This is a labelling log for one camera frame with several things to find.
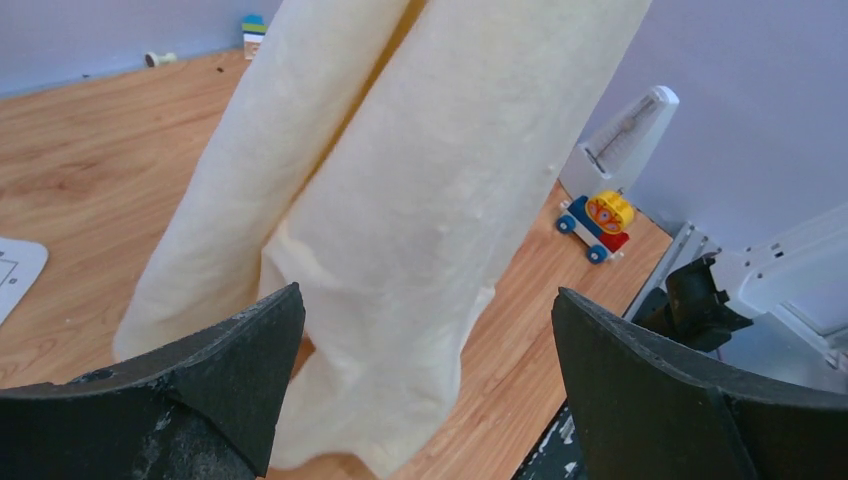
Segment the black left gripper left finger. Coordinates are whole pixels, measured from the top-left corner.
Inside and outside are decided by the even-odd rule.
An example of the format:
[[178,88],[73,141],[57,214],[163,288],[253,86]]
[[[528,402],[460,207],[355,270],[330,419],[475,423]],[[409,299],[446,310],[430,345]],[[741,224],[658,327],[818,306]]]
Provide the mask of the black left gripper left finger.
[[68,383],[3,390],[2,477],[265,476],[305,317],[290,284],[227,320]]

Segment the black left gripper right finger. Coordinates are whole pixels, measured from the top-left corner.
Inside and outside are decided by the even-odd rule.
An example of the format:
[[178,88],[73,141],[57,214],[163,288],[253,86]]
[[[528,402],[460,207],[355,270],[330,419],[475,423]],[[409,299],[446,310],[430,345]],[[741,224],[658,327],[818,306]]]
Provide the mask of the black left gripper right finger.
[[551,320],[593,479],[843,479],[847,398],[727,365],[562,288]]

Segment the cream yellow garment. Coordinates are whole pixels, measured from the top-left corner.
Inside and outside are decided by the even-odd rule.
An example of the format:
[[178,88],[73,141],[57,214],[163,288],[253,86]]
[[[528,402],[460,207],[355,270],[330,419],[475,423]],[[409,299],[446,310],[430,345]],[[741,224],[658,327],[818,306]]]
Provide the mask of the cream yellow garment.
[[146,353],[300,286],[313,353],[271,454],[390,477],[455,405],[460,355],[646,1],[285,1],[113,340]]

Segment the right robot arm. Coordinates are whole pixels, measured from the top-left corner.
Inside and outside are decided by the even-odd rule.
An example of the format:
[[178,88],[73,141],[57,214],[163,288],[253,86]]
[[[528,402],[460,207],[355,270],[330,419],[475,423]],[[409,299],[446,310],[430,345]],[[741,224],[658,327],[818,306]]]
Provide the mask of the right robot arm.
[[625,318],[743,370],[846,392],[846,205],[741,250],[685,224]]

